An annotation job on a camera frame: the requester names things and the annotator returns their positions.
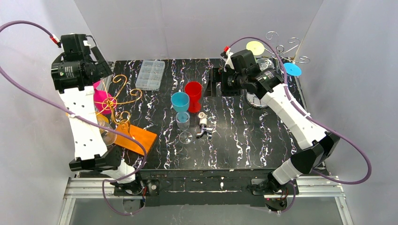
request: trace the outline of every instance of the gray floor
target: gray floor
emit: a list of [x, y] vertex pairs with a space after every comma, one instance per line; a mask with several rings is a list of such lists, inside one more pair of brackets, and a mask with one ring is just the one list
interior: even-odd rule
[[[120, 199], [110, 200], [123, 211]], [[342, 225], [335, 198], [296, 198], [281, 216], [244, 205], [177, 205], [148, 207], [133, 217], [113, 213], [103, 199], [77, 199], [72, 225]]]

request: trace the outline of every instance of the orange board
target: orange board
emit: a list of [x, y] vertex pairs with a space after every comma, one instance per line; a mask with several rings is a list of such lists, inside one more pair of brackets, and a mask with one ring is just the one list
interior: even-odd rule
[[[128, 131], [127, 129], [123, 129], [123, 125], [119, 125], [116, 128], [116, 131], [119, 131], [121, 133], [127, 134], [128, 135]], [[137, 140], [138, 142], [140, 142], [147, 153], [149, 153], [149, 151], [151, 150], [153, 144], [156, 141], [156, 138], [158, 137], [157, 134], [154, 134], [152, 132], [149, 132], [147, 130], [141, 129], [139, 127], [130, 125], [130, 135], [135, 138], [135, 140]], [[127, 148], [133, 152], [136, 152], [140, 155], [144, 155], [144, 152], [142, 151], [142, 149], [135, 144], [134, 142], [130, 141], [129, 139], [122, 137], [122, 136], [117, 136], [115, 144]]]

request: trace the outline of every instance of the black marble table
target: black marble table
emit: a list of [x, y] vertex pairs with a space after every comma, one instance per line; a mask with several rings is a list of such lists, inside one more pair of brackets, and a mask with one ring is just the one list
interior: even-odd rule
[[[270, 110], [252, 109], [240, 97], [203, 97], [201, 111], [208, 116], [208, 126], [214, 128], [213, 139], [208, 142], [204, 135], [190, 144], [178, 140], [175, 115], [171, 108], [171, 95], [183, 91], [190, 81], [207, 86], [208, 70], [222, 67], [221, 59], [164, 60], [166, 63], [159, 91], [143, 91], [141, 100], [120, 105], [117, 111], [131, 112], [131, 124], [158, 134], [148, 154], [143, 169], [272, 169], [278, 167], [299, 150], [293, 135]], [[115, 75], [128, 78], [118, 98], [119, 102], [132, 100], [128, 92], [135, 87], [135, 80], [141, 67], [141, 60], [117, 61]], [[111, 83], [109, 92], [115, 95], [120, 83]], [[295, 80], [289, 78], [289, 89], [302, 103]], [[191, 113], [190, 132], [199, 131], [197, 114]], [[124, 150], [125, 161], [138, 166], [142, 157], [130, 150]]]

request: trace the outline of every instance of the faucet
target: faucet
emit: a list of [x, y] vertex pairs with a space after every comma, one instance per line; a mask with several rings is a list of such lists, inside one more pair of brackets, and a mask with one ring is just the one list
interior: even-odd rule
[[204, 112], [199, 112], [198, 117], [199, 117], [200, 132], [196, 133], [196, 138], [200, 138], [206, 133], [207, 140], [211, 141], [213, 128], [207, 127], [207, 115]]

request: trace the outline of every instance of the white backdrop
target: white backdrop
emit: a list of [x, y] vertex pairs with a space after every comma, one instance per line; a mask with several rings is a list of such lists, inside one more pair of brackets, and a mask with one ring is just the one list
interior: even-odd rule
[[[354, 224], [397, 224], [398, 2], [325, 0], [298, 52], [311, 58], [300, 78], [312, 116], [369, 156], [368, 181], [344, 186]], [[341, 141], [327, 160], [341, 180], [365, 176], [366, 163]]]
[[[36, 22], [60, 37], [90, 33], [73, 1], [1, 0], [0, 24]], [[51, 79], [61, 49], [43, 31], [15, 25], [0, 33], [0, 65], [16, 81], [62, 104]], [[58, 223], [74, 144], [65, 113], [21, 92], [0, 76], [1, 224]]]
[[[323, 0], [75, 0], [110, 60], [219, 58], [244, 36], [302, 39]], [[245, 49], [247, 41], [234, 49]]]

